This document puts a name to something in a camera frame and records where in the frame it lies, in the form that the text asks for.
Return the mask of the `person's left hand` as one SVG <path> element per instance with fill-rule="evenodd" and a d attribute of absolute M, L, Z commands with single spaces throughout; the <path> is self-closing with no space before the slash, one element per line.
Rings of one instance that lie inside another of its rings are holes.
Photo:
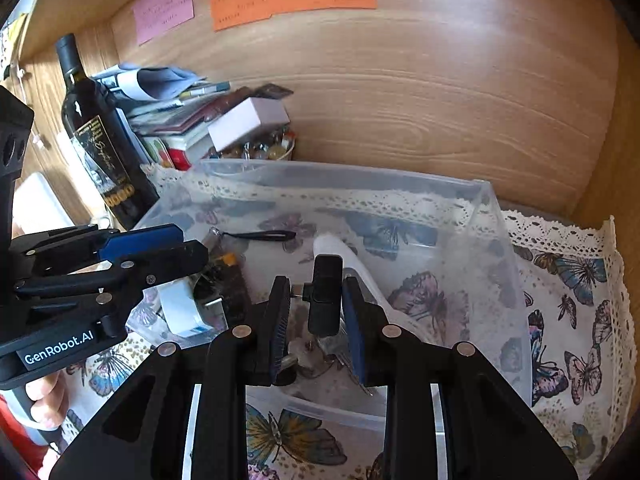
<path fill-rule="evenodd" d="M 28 402 L 21 407 L 21 423 L 32 442 L 38 445 L 47 443 L 62 426 L 70 399 L 62 370 L 29 382 L 25 386 Z"/>

